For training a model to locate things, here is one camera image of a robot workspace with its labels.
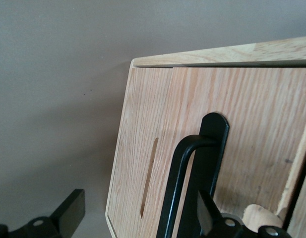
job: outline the black metal handle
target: black metal handle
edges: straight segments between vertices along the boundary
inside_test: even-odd
[[[193,151],[201,147],[211,148],[211,150],[206,151],[205,153],[203,151],[201,154],[196,151],[189,179],[187,195],[191,193],[197,193],[199,189],[207,190],[210,194],[213,194],[219,173],[219,168],[221,165],[225,143],[228,136],[228,131],[229,125],[225,118],[218,113],[210,113],[207,114],[202,120],[200,135],[187,136],[177,145],[174,151],[167,181],[164,203],[157,230],[157,238],[171,238],[172,236],[188,162]],[[198,161],[200,162],[200,160],[203,161],[202,167],[207,167],[203,170],[203,172],[206,173],[206,177],[210,179],[205,179],[206,183],[202,182],[202,187],[195,188],[195,184],[191,185],[191,180],[195,179],[192,179],[191,177],[199,176],[194,172],[198,171],[194,169],[194,165],[195,163],[198,164]],[[190,205],[186,204],[186,201],[190,200],[190,196],[191,195],[189,195],[189,197],[186,196],[182,218],[185,216],[185,213],[190,213]],[[187,219],[196,224],[197,228],[195,229],[195,227],[191,227],[191,229],[197,230],[196,232],[200,235],[201,227],[198,223],[198,217],[196,213],[197,201],[193,201],[192,204],[195,206],[195,212],[193,217],[191,217],[189,214]],[[185,222],[182,222],[181,220],[180,228],[182,227],[182,229],[185,230],[185,233],[191,235],[191,230],[187,229],[187,227],[183,227],[183,223]]]

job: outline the light wood panel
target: light wood panel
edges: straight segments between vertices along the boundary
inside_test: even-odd
[[[301,142],[298,154],[303,154],[304,157],[306,156],[306,140]],[[288,227],[288,233],[294,238],[306,237],[306,177],[295,205],[291,222]]]
[[[306,66],[306,37],[134,59],[137,67]]]
[[[209,112],[231,126],[215,193],[221,212],[242,217],[258,204],[275,213],[306,124],[306,68],[164,70],[131,71],[107,207],[113,234],[156,236],[175,147]]]
[[[297,178],[299,178],[301,174],[302,164],[305,163],[305,159],[306,159],[306,125],[302,133],[299,147],[295,159],[293,161],[293,165],[291,167],[290,174],[286,182],[286,186],[282,194],[282,199],[278,205],[277,213],[282,213],[282,211],[286,209],[287,204],[291,201],[292,194],[297,184]]]
[[[306,123],[306,68],[174,68],[165,110],[150,206],[161,210],[166,158],[182,138],[199,132],[205,114],[221,112],[231,130],[217,205],[239,217],[250,204],[276,212]],[[149,216],[152,230],[159,215]]]
[[[146,178],[171,72],[130,70],[106,209],[113,237],[140,237]]]

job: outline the oblong slot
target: oblong slot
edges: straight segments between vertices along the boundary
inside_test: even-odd
[[[148,187],[149,187],[149,183],[150,183],[151,176],[152,176],[152,170],[153,170],[154,159],[155,159],[155,154],[156,154],[157,142],[158,142],[158,138],[156,138],[154,140],[153,148],[152,148],[152,152],[151,152],[151,157],[150,157],[150,160],[149,160],[149,166],[148,166],[146,182],[145,182],[145,187],[144,187],[144,193],[143,193],[143,198],[142,198],[142,204],[141,204],[141,211],[140,211],[141,218],[143,218],[143,213],[144,213],[145,203],[146,203],[146,198],[147,198],[147,193],[148,193]]]

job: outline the metal screw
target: metal screw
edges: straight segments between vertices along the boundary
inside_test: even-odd
[[[273,237],[278,236],[278,232],[272,227],[267,227],[267,228],[265,228],[265,230],[270,236],[273,236]]]
[[[229,227],[234,227],[236,225],[236,223],[231,220],[231,219],[226,219],[225,220],[226,225],[228,225]]]
[[[37,226],[40,226],[41,224],[43,224],[44,221],[43,220],[37,220],[33,223],[33,226],[37,227]]]

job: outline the wooden furniture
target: wooden furniture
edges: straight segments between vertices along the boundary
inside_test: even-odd
[[[132,61],[106,208],[113,237],[156,237],[174,149],[209,112],[230,124],[217,206],[246,210],[253,230],[283,224],[306,167],[306,37]],[[304,230],[306,184],[288,232]]]

